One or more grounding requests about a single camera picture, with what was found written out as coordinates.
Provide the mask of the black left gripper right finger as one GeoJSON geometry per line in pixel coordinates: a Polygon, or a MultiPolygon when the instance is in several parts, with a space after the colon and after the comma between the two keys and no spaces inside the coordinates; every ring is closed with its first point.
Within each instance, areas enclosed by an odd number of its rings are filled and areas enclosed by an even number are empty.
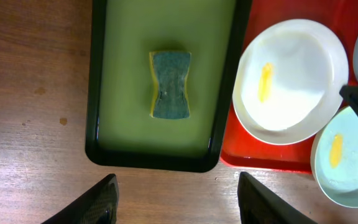
{"type": "Polygon", "coordinates": [[[242,224],[315,224],[248,172],[239,174],[237,197],[242,224]]]}

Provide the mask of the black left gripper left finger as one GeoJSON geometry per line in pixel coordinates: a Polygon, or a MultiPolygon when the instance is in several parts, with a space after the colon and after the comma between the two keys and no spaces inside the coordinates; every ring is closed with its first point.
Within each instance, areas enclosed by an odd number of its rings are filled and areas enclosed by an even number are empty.
{"type": "Polygon", "coordinates": [[[115,174],[108,174],[43,224],[116,224],[119,187],[115,174]]]}

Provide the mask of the white plate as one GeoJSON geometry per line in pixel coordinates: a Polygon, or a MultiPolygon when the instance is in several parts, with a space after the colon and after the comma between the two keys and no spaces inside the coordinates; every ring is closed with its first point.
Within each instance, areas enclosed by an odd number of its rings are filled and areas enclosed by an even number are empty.
{"type": "Polygon", "coordinates": [[[247,46],[232,103],[254,138],[294,144],[327,125],[348,79],[347,55],[337,35],[319,22],[290,19],[265,29],[247,46]]]}

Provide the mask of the green and yellow sponge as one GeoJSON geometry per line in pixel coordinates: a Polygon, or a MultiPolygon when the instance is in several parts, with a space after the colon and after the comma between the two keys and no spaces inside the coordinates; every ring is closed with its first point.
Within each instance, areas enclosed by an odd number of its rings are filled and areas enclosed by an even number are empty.
{"type": "Polygon", "coordinates": [[[191,53],[184,51],[150,52],[149,62],[154,84],[151,117],[160,119],[189,118],[187,78],[191,53]]]}

